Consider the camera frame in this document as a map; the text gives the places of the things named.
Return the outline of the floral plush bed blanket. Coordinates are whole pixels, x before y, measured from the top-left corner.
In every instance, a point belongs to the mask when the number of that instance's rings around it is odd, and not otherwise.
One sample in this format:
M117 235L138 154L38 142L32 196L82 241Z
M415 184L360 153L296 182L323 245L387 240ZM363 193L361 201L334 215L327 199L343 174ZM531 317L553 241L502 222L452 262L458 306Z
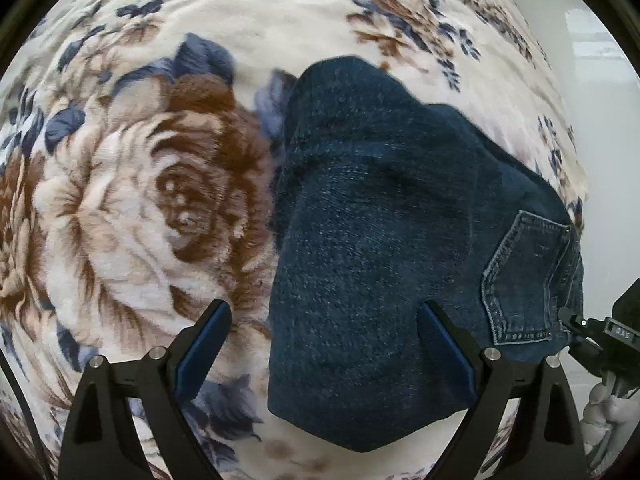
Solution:
M88 359L168 344L216 297L238 315L189 406L227 479L416 479L436 430L334 448L266 408L277 254L269 179L286 92L356 55L457 107L547 180L587 196L544 49L513 0L60 0L1 81L1 414L58 469Z

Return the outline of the white knitted chunky fabric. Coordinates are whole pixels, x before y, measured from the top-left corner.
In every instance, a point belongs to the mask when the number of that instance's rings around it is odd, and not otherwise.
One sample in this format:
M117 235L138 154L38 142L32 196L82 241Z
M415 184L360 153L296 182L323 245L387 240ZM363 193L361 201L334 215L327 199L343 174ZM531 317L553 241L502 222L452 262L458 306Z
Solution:
M602 456L589 466L593 476L603 474L613 465L638 423L638 392L630 398L618 398L608 391L605 384L597 384L591 389L580 421L585 452L599 451L603 439L610 436Z

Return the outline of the dark blue denim jeans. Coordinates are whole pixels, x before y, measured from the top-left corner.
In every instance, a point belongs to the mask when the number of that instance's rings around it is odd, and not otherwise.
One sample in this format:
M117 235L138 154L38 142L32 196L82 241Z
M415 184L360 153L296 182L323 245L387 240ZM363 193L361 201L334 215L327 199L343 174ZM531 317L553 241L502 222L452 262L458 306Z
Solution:
M576 226L551 185L455 108L360 58L310 66L288 99L269 411L357 452L464 409L435 301L483 348L536 363L582 310Z

